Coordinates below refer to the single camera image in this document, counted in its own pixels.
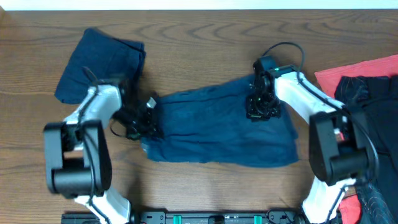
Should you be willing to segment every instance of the black bracket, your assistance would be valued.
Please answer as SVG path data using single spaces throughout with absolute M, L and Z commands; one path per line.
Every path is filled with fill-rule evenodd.
M 139 99 L 137 86 L 131 80 L 120 82 L 118 88 L 122 107 L 113 114 L 112 118 L 126 128 L 124 137 L 134 141 L 144 136 L 162 138 L 163 133 L 159 129 L 155 94 L 146 97 L 145 100 Z
M 350 109 L 351 116 L 366 128 L 361 109 Z M 339 129 L 341 139 L 334 133 Z M 373 149 L 363 133 L 339 112 L 319 112 L 310 117 L 310 165 L 315 176 L 329 186 L 349 177 L 369 179 L 373 174 Z
M 64 153 L 82 145 L 82 158 L 65 158 Z M 87 152 L 90 152 L 92 164 Z M 112 165 L 101 121 L 86 121 L 78 127 L 66 122 L 44 127 L 44 154 L 47 187 L 65 198 L 89 195 L 95 173 L 94 195 L 102 196 L 111 186 Z
M 280 100 L 275 95 L 275 79 L 281 75 L 297 71 L 294 65 L 278 67 L 270 56 L 259 58 L 253 64 L 254 93 L 246 98 L 246 117 L 252 121 L 267 121 L 272 117 L 280 118 Z

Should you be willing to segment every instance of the red cloth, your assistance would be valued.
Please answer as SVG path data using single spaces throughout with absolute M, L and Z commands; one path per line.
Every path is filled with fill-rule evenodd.
M 361 219 L 361 204 L 357 195 L 342 200 L 338 209 L 341 212 L 343 224 L 356 224 Z
M 391 77 L 397 74 L 398 55 L 315 72 L 315 76 L 322 90 L 332 98 L 335 97 L 335 91 L 342 76 Z

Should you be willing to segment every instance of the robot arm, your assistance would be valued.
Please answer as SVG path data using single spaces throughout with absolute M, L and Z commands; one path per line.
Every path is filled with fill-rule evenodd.
M 293 65 L 279 68 L 271 56 L 265 56 L 253 67 L 254 94 L 247 98 L 247 117 L 252 120 L 279 117 L 280 101 L 284 101 L 310 125 L 310 165 L 315 178 L 302 209 L 309 223 L 335 218 L 348 186 L 362 180 L 376 166 L 372 145 L 358 127 L 336 111 L 335 108 L 342 109 L 344 104 L 313 86 L 303 73 L 297 74 Z M 297 78 L 318 96 L 304 88 Z M 352 108 L 350 113 L 366 128 L 361 110 Z
M 132 110 L 123 99 L 129 84 L 102 83 L 90 87 L 82 104 L 60 123 L 44 128 L 47 186 L 90 209 L 101 223 L 134 223 L 129 200 L 111 186 L 112 167 L 103 130 L 111 118 L 126 127 L 126 137 L 156 135 L 154 107 L 149 98 Z M 82 158 L 68 152 L 83 151 Z

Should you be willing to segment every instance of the blue cloth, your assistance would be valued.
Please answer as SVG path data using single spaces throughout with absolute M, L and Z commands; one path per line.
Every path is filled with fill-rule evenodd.
M 63 72 L 55 97 L 62 103 L 81 103 L 91 85 L 83 73 L 88 67 L 98 79 L 123 75 L 138 81 L 144 67 L 144 44 L 115 39 L 101 31 L 85 31 Z
M 163 139 L 142 138 L 153 161 L 228 162 L 286 166 L 298 160 L 297 133 L 282 104 L 281 118 L 252 122 L 245 101 L 254 75 L 158 99 Z

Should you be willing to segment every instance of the white wall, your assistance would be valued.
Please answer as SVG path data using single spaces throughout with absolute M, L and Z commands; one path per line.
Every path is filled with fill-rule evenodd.
M 5 10 L 398 9 L 398 0 L 0 0 Z

